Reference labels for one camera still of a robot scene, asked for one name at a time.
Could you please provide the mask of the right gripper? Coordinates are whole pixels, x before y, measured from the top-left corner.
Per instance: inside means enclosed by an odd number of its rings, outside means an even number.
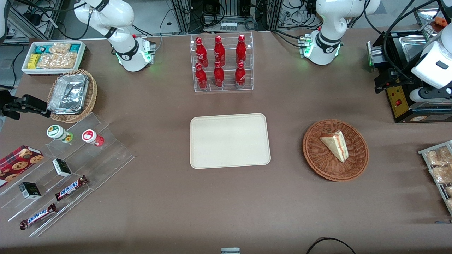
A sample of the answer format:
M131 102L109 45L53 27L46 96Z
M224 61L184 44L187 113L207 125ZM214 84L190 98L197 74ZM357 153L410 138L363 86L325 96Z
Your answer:
M8 90L0 91L0 115L9 117L13 120L20 119L19 111L22 105L31 108L30 112L50 118L51 111L47 109L47 103L32 95L25 94L23 97L16 97L10 94Z

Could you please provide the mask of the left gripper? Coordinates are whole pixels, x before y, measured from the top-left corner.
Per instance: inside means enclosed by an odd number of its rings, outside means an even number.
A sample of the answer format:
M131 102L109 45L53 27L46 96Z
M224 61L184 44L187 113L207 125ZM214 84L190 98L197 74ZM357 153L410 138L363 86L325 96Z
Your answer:
M403 80L401 74L395 69L385 69L375 81L375 93L399 86ZM451 100L451 71L447 70L420 70L409 77L417 77L426 86L416 88L410 92L409 98L413 102L443 102Z

